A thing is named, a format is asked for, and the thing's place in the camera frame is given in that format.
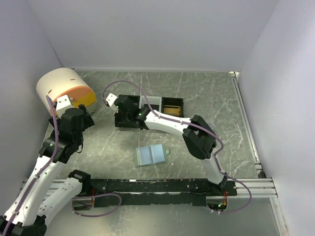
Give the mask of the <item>green card holder wallet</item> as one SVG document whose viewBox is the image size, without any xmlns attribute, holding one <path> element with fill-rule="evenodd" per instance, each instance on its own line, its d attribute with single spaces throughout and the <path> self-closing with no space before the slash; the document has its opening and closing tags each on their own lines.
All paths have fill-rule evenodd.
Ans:
<svg viewBox="0 0 315 236">
<path fill-rule="evenodd" d="M 166 163 L 169 153 L 164 144 L 137 147 L 135 149 L 135 165 L 136 167 L 144 167 Z"/>
</svg>

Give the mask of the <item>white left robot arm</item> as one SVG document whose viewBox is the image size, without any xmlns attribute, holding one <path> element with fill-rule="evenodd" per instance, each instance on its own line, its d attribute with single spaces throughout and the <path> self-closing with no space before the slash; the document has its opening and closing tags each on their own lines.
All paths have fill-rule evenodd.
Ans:
<svg viewBox="0 0 315 236">
<path fill-rule="evenodd" d="M 45 198 L 52 182 L 74 153 L 83 148 L 83 132 L 94 121 L 83 104 L 68 108 L 61 118 L 52 118 L 55 130 L 43 142 L 35 168 L 12 206 L 0 217 L 3 236 L 43 236 L 56 214 L 73 197 L 92 190 L 91 176 L 74 170 L 64 187 Z"/>
</svg>

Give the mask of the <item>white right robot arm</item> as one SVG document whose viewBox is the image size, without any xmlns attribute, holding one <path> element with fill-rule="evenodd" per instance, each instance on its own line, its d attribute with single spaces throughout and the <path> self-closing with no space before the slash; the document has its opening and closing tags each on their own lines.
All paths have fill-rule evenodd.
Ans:
<svg viewBox="0 0 315 236">
<path fill-rule="evenodd" d="M 216 196 L 225 191 L 226 173 L 215 158 L 218 138 L 201 116 L 175 117 L 153 110 L 150 105 L 140 109 L 126 95 L 110 94 L 106 102 L 117 115 L 121 115 L 136 128 L 163 131 L 182 137 L 189 153 L 201 161 L 209 182 L 209 191 Z"/>
</svg>

